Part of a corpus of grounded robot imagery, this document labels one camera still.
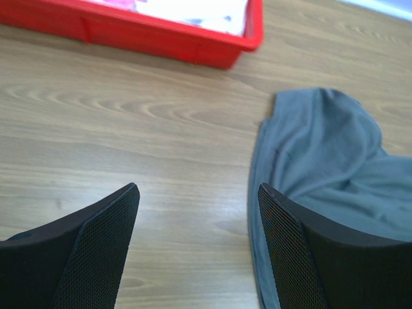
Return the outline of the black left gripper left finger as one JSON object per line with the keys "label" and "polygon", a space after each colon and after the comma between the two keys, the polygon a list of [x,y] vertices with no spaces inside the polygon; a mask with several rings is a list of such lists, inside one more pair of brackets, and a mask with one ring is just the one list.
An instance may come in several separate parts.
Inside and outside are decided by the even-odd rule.
{"label": "black left gripper left finger", "polygon": [[140,193],[104,199],[1,242],[1,308],[114,308]]}

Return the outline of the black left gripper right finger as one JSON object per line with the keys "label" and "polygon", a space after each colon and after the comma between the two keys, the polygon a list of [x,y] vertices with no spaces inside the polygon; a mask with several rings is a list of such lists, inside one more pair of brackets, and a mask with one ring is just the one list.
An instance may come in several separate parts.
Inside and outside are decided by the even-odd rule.
{"label": "black left gripper right finger", "polygon": [[410,308],[411,244],[361,232],[267,184],[261,222],[281,308]]}

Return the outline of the dark grey t shirt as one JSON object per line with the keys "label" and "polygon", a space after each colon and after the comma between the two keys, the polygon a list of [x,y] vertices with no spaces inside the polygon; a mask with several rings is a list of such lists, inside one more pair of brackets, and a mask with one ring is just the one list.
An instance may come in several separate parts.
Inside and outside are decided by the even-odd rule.
{"label": "dark grey t shirt", "polygon": [[262,308],[281,308],[258,203],[267,184],[347,227],[411,244],[411,158],[387,153],[361,104],[335,89],[276,95],[261,124],[248,184],[248,233]]}

